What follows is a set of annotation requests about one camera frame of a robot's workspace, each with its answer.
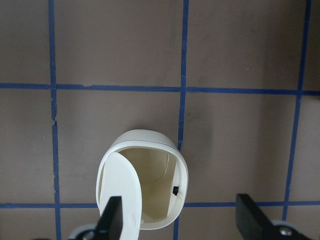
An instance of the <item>tile floor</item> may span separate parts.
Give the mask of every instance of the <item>tile floor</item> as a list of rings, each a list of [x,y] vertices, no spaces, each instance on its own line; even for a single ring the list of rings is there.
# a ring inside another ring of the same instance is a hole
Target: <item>tile floor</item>
[[[189,170],[179,219],[139,240],[240,240],[236,193],[318,239],[319,11],[318,0],[2,1],[0,239],[66,240],[95,223],[100,160],[131,129],[182,141]]]

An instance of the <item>white container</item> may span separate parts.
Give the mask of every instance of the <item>white container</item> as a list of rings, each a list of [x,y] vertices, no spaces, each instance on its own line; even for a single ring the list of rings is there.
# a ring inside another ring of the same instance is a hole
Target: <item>white container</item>
[[[120,239],[136,240],[140,229],[160,229],[179,216],[187,187],[187,164],[174,143],[156,131],[131,130],[101,160],[96,202],[102,215],[111,196],[122,196]]]

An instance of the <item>white lid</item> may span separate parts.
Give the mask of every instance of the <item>white lid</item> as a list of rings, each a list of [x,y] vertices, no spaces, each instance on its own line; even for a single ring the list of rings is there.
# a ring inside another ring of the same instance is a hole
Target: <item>white lid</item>
[[[137,240],[142,214],[142,192],[134,166],[121,154],[112,152],[105,160],[98,206],[102,215],[109,198],[122,196],[123,227],[120,240]]]

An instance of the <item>trash can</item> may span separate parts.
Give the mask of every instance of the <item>trash can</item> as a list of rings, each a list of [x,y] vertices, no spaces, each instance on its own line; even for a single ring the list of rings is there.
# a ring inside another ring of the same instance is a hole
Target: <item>trash can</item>
[[[174,143],[136,129],[119,136],[103,156],[96,203],[102,215],[110,197],[122,196],[121,239],[138,239],[140,229],[160,229],[179,216],[187,188],[187,164]]]

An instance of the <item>dark object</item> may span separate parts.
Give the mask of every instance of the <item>dark object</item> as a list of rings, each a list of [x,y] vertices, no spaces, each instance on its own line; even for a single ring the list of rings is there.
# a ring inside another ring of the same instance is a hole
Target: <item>dark object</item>
[[[69,240],[119,240],[123,228],[122,198],[110,197],[95,229],[86,229]]]
[[[174,186],[172,193],[173,193],[175,196],[177,196],[177,195],[178,195],[178,192],[179,192],[179,187],[178,187],[178,186]]]
[[[248,194],[236,195],[235,221],[245,240],[311,240],[287,225],[273,225]]]

